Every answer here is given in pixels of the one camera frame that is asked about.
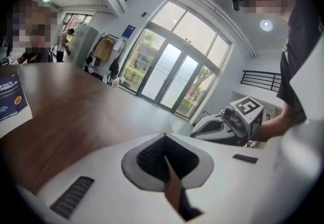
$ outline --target wooden table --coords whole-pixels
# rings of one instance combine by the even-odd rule
[[[16,181],[36,193],[85,155],[139,136],[172,132],[169,112],[68,63],[18,67],[33,119],[2,139]]]

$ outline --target man in black shirt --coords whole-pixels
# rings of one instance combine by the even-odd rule
[[[303,107],[290,85],[315,47],[322,32],[319,14],[312,0],[232,0],[234,10],[246,7],[250,12],[280,16],[289,26],[289,35],[282,50],[281,84],[277,97],[285,104],[277,118],[264,122],[253,140],[267,141],[283,135],[294,124],[306,119]]]

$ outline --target white plastic surface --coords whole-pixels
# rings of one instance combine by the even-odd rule
[[[253,203],[271,172],[279,139],[271,139],[265,149],[257,150],[173,135],[209,153],[215,164],[203,186],[186,190],[191,206],[204,212],[190,223],[248,223]],[[91,153],[50,180],[37,197],[50,206],[79,176],[88,176],[95,182],[71,216],[72,223],[185,223],[164,193],[143,191],[122,172],[124,154],[156,136]],[[232,158],[235,154],[259,160],[251,164]]]

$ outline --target ceiling light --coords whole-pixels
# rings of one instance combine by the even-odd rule
[[[260,22],[260,27],[264,30],[264,31],[270,31],[272,30],[272,24],[269,20],[262,20]]]

